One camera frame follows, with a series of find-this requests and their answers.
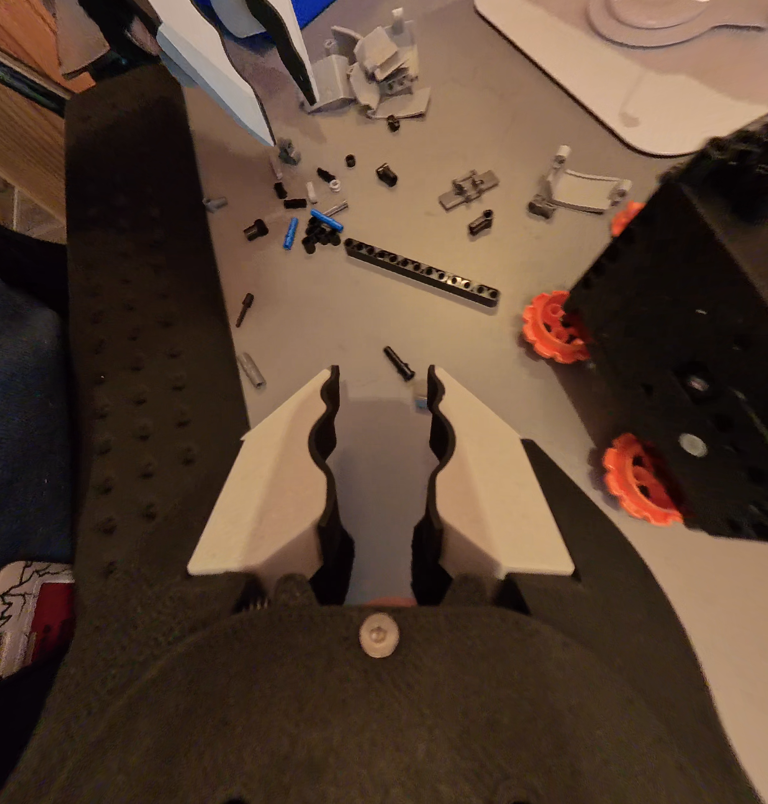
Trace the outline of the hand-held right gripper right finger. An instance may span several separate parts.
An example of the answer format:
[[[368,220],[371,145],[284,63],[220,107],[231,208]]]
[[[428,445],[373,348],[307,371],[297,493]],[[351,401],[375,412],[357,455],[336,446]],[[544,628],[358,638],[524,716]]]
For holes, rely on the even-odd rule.
[[[435,459],[411,543],[411,588],[436,606],[460,576],[575,573],[560,528],[519,433],[448,371],[426,377]]]

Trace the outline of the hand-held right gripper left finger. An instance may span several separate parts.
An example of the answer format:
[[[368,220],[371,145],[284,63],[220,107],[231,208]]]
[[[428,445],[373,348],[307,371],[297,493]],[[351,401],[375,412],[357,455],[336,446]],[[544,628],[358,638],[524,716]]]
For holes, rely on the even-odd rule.
[[[281,578],[300,575],[320,604],[345,603],[354,541],[329,467],[339,381],[338,366],[322,370],[242,437],[188,561],[189,576],[247,574],[272,593]]]

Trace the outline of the blue plastic bin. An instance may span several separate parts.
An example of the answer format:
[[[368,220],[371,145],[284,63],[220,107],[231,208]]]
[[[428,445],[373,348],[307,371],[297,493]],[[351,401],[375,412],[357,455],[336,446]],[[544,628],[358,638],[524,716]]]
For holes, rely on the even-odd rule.
[[[220,20],[213,2],[193,1],[193,4],[212,22],[227,26],[226,23]],[[325,11],[329,5],[332,5],[333,1],[292,1],[291,4],[295,12],[298,26],[300,29],[303,29]]]

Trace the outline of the small black pins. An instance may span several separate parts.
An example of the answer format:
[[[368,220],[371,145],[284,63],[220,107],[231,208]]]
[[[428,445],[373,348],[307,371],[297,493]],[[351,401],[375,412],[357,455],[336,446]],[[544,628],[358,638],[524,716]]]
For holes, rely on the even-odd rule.
[[[379,184],[375,157],[390,133],[360,113],[298,113],[295,122],[304,129],[283,132],[301,152],[301,162],[291,166],[279,160],[277,147],[263,146],[214,105],[189,111],[205,201],[221,203],[208,213],[208,225],[233,326],[249,294],[256,304],[271,299],[264,272],[276,279],[279,264],[307,256],[299,241],[310,209],[328,214],[347,204],[332,215],[341,222],[361,210],[363,197]],[[293,216],[299,217],[298,235],[287,252],[283,243]]]

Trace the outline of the grey orange toy vehicle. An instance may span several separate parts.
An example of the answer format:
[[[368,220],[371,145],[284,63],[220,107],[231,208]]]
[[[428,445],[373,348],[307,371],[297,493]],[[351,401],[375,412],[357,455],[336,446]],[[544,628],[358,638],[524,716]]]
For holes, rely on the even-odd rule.
[[[627,513],[768,543],[768,121],[708,140],[612,232],[524,308],[524,341],[589,360],[618,403],[601,464]]]

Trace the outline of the grey flat link piece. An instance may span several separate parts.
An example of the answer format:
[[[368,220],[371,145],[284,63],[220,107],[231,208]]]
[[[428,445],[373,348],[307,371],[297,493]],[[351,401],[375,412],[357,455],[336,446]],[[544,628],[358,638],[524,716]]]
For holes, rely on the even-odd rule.
[[[452,211],[463,205],[475,202],[482,194],[499,186],[499,178],[492,170],[479,173],[470,170],[454,178],[449,191],[439,196],[439,204],[444,211]]]

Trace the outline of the light grey curved panel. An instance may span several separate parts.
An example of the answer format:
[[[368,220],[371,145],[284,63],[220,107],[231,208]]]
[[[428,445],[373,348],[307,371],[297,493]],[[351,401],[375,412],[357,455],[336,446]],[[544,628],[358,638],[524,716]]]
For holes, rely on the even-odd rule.
[[[337,111],[357,102],[350,83],[350,72],[356,63],[352,49],[336,39],[325,41],[326,55],[312,66],[317,102],[303,99],[300,108],[306,113]]]

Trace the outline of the light grey block with holes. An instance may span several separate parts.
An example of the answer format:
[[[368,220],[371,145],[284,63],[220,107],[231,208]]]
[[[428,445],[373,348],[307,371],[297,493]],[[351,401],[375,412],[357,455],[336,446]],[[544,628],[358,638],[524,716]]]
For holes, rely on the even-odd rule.
[[[398,46],[389,35],[389,26],[378,26],[354,46],[354,66],[359,66],[362,75],[378,86],[380,94],[401,95],[411,93],[419,75],[401,67],[402,57]]]

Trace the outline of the light grey panel with clip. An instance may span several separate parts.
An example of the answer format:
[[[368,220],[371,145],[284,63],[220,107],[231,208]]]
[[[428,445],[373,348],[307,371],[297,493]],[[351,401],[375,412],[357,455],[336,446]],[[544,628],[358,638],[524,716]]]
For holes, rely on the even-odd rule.
[[[389,35],[398,46],[398,55],[402,57],[401,67],[413,75],[419,74],[419,55],[414,21],[406,19],[402,7],[393,9]]]

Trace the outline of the light grey flat panel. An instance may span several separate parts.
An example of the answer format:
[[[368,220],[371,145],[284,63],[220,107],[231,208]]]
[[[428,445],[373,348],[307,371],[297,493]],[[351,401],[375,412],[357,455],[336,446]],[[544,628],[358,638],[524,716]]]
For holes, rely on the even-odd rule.
[[[418,88],[411,93],[388,95],[380,99],[376,108],[366,111],[368,118],[385,120],[390,116],[395,119],[409,119],[424,116],[429,108],[431,87]]]

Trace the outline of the long black beam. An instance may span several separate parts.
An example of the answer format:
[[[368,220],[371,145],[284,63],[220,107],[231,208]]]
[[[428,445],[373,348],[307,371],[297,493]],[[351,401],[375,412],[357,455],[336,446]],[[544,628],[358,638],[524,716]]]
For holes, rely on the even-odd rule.
[[[344,240],[347,256],[391,274],[405,277],[445,294],[460,297],[481,307],[499,306],[500,290],[457,273],[436,268],[353,238]]]

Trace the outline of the person's blue jeans leg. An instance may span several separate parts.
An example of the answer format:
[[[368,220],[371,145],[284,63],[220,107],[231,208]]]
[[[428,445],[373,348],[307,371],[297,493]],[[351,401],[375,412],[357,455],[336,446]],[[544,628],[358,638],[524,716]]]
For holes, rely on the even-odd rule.
[[[0,569],[73,554],[66,335],[57,312],[0,278]]]

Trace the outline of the red white printed tag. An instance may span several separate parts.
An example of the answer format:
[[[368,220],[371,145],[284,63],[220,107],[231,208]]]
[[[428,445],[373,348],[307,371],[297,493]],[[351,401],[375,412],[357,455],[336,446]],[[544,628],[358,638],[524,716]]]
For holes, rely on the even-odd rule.
[[[68,647],[74,591],[71,564],[21,560],[0,570],[0,680]]]

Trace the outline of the white tablet stand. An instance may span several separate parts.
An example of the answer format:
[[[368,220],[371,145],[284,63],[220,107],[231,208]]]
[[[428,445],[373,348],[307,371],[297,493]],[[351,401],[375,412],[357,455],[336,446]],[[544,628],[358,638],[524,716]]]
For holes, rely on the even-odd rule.
[[[641,153],[768,115],[768,1],[476,1],[479,15]]]

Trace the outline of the large light grey ringed panel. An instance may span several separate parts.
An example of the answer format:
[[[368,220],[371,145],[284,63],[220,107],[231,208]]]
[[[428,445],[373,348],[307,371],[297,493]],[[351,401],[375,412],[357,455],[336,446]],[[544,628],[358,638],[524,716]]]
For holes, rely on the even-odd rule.
[[[632,182],[625,178],[588,175],[567,168],[570,146],[563,145],[554,155],[548,172],[539,183],[540,193],[556,208],[603,214],[620,205],[630,193]]]

